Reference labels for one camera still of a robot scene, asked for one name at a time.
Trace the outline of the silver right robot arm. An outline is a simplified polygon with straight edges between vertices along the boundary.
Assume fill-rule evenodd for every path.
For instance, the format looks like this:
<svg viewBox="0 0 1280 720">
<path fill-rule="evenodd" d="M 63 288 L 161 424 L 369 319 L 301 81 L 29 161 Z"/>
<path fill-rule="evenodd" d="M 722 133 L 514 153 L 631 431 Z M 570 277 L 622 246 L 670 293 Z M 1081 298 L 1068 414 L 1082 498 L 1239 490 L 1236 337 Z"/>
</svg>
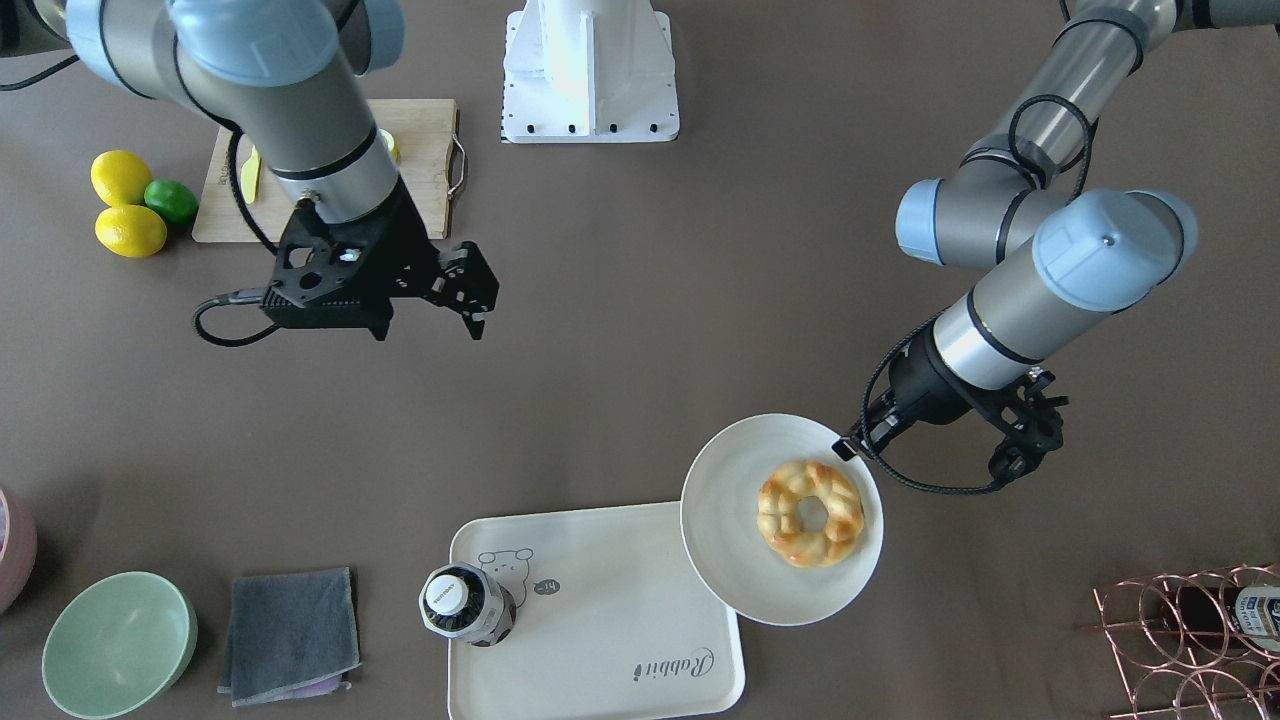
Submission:
<svg viewBox="0 0 1280 720">
<path fill-rule="evenodd" d="M 292 214 L 269 283 L 206 307 L 259 306 L 269 331 L 364 328 L 393 300 L 458 313 L 472 338 L 499 284 L 480 249 L 442 251 L 356 85 L 396 63 L 397 1 L 5 1 L 3 55 L 73 51 L 136 96 L 246 135 Z"/>
</svg>

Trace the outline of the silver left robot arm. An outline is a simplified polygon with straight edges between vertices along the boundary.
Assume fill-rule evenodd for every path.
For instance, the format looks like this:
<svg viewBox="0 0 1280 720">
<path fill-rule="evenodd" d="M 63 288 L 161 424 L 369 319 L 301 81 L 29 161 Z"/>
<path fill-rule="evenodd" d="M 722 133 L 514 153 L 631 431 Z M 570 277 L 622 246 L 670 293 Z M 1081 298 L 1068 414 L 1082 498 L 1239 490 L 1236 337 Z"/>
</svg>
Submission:
<svg viewBox="0 0 1280 720">
<path fill-rule="evenodd" d="M 978 413 L 1002 434 L 993 474 L 1023 475 L 1062 443 L 1044 360 L 1172 278 L 1199 238 L 1194 213 L 1152 190 L 1056 193 L 1087 173 L 1100 113 L 1170 35 L 1275 26 L 1275 1 L 1079 1 L 1044 64 L 954 177 L 902 196 L 900 249 L 983 270 L 959 301 L 887 356 L 890 384 L 835 442 L 877 457 L 918 423 Z"/>
</svg>

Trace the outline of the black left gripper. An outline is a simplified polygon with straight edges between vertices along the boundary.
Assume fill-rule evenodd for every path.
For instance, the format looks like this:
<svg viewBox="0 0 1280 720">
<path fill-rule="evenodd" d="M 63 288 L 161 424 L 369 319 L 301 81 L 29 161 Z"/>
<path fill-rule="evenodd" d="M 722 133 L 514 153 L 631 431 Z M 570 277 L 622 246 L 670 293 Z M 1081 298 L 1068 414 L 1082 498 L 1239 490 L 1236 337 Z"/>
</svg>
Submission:
<svg viewBox="0 0 1280 720">
<path fill-rule="evenodd" d="M 873 373 L 874 389 L 882 372 L 888 373 L 887 391 L 865 406 L 865 443 L 859 436 L 840 436 L 832 451 L 844 461 L 870 451 L 882 451 L 916 423 L 946 425 L 975 409 L 974 395 L 943 363 L 928 320 L 899 341 Z"/>
</svg>

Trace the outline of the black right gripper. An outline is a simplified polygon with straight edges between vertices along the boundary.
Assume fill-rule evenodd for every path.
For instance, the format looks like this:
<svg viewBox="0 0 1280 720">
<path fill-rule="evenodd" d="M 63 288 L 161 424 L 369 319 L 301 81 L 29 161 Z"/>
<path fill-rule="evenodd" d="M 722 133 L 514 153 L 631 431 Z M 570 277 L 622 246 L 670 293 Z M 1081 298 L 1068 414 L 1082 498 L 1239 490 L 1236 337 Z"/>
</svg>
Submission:
<svg viewBox="0 0 1280 720">
<path fill-rule="evenodd" d="M 407 184 L 401 179 L 390 196 L 396 201 L 390 240 L 392 295 L 420 297 L 462 316 L 471 340 L 480 341 L 485 315 L 497 306 L 500 288 L 480 247 L 463 241 L 439 250 L 428 237 Z"/>
</svg>

